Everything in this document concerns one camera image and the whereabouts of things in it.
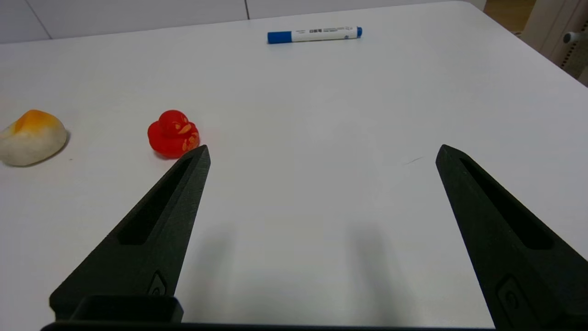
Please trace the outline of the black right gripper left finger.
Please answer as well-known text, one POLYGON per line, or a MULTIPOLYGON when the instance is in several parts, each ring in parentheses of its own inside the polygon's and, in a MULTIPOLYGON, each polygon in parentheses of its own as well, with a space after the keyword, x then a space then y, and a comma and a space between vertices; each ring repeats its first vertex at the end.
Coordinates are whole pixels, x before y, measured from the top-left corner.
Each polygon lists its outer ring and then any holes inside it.
POLYGON ((183 155, 50 295, 56 320, 91 296, 172 296, 210 168, 202 145, 183 155))

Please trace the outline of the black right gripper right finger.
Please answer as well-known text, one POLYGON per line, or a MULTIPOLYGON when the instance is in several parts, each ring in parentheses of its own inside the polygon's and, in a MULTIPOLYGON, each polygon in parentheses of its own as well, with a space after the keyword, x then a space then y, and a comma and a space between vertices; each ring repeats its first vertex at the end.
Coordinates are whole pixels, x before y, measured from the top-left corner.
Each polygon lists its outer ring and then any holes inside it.
POLYGON ((496 329, 586 329, 588 263, 471 157, 435 165, 496 329))

